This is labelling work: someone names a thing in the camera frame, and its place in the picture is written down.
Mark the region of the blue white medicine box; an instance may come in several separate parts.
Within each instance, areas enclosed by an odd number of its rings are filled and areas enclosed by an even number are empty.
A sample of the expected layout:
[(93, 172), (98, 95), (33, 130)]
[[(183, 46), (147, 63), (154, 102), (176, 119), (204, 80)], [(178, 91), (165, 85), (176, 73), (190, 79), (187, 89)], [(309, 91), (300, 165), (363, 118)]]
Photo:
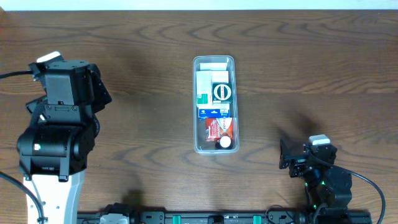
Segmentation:
[[(212, 81), (214, 83), (229, 83), (228, 71), (211, 71)], [(229, 117), (229, 103), (213, 103), (211, 105), (197, 105), (197, 91), (196, 91), (196, 106), (198, 108), (198, 119), (204, 120), (206, 118), (227, 118)]]

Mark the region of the white green medicine box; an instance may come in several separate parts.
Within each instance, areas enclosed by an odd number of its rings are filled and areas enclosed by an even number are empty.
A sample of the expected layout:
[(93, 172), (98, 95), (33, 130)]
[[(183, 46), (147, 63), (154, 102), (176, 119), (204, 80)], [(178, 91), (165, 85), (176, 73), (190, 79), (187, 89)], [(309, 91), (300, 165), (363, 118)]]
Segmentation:
[(197, 91), (197, 105), (211, 105), (212, 104), (212, 72), (198, 71), (196, 72), (196, 91)]

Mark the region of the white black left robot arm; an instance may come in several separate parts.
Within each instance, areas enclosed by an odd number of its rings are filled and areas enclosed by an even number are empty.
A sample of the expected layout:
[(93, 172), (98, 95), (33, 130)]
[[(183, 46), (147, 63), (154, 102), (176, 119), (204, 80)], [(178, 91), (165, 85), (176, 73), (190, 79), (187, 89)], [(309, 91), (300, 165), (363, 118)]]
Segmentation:
[(96, 113), (111, 102), (99, 68), (83, 60), (29, 65), (45, 95), (26, 104), (28, 128), (17, 141), (24, 186), (41, 223), (76, 223), (87, 159), (100, 131)]

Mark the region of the black mounting rail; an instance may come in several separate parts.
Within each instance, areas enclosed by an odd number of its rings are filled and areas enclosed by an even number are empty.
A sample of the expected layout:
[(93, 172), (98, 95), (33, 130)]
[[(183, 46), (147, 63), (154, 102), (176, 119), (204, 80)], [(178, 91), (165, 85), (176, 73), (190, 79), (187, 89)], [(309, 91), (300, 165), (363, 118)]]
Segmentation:
[(79, 213), (76, 221), (77, 224), (370, 224), (372, 222), (368, 212), (331, 211), (325, 208), (313, 213), (281, 206), (271, 207), (266, 211), (170, 212), (133, 209), (120, 203), (108, 205), (102, 212)]

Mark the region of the dark green round-logo box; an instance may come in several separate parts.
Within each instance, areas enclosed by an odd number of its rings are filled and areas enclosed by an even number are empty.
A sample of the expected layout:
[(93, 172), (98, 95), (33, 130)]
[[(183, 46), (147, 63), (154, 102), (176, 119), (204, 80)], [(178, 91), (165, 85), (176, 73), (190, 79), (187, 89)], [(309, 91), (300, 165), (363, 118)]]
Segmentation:
[(212, 84), (213, 103), (232, 103), (233, 92), (230, 83)]

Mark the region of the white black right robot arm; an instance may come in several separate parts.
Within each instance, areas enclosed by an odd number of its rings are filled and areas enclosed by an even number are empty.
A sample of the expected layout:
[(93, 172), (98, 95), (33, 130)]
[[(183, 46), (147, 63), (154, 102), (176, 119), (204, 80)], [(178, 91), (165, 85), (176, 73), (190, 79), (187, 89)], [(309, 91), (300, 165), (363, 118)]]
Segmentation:
[(347, 218), (352, 199), (351, 174), (333, 168), (337, 148), (324, 135), (309, 137), (303, 153), (293, 154), (280, 140), (280, 169), (289, 169), (291, 178), (301, 178), (308, 202), (307, 223), (338, 223)]

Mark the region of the small dark medicine bottle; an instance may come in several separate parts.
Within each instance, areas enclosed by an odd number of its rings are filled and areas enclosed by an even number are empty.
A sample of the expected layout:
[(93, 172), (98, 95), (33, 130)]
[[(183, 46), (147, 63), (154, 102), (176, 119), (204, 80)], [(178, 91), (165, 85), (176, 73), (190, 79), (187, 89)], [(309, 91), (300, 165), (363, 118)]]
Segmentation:
[(218, 150), (230, 150), (232, 149), (233, 141), (229, 136), (223, 136), (217, 140), (215, 147)]

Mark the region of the red Panadol medicine box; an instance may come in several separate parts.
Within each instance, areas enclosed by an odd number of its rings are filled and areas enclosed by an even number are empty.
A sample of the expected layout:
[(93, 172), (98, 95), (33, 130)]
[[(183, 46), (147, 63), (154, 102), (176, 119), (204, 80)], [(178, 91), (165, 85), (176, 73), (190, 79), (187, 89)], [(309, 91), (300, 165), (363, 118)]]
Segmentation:
[(205, 120), (205, 141), (217, 141), (223, 136), (233, 138), (232, 118), (207, 118)]

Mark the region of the clear plastic container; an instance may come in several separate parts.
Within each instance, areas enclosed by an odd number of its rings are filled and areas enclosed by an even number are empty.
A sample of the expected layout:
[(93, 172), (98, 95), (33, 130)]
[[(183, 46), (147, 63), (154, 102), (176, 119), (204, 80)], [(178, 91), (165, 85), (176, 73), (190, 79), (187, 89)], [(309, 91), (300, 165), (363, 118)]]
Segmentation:
[(194, 149), (201, 155), (239, 151), (239, 116), (234, 58), (229, 55), (193, 59)]

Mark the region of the white paper leaflet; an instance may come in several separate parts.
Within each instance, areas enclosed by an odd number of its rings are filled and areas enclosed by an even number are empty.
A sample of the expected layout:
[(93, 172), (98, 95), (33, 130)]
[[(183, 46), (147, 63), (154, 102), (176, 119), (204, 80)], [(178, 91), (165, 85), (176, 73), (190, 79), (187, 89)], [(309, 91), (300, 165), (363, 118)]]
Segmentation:
[(201, 71), (226, 71), (227, 70), (227, 63), (201, 63), (200, 70)]

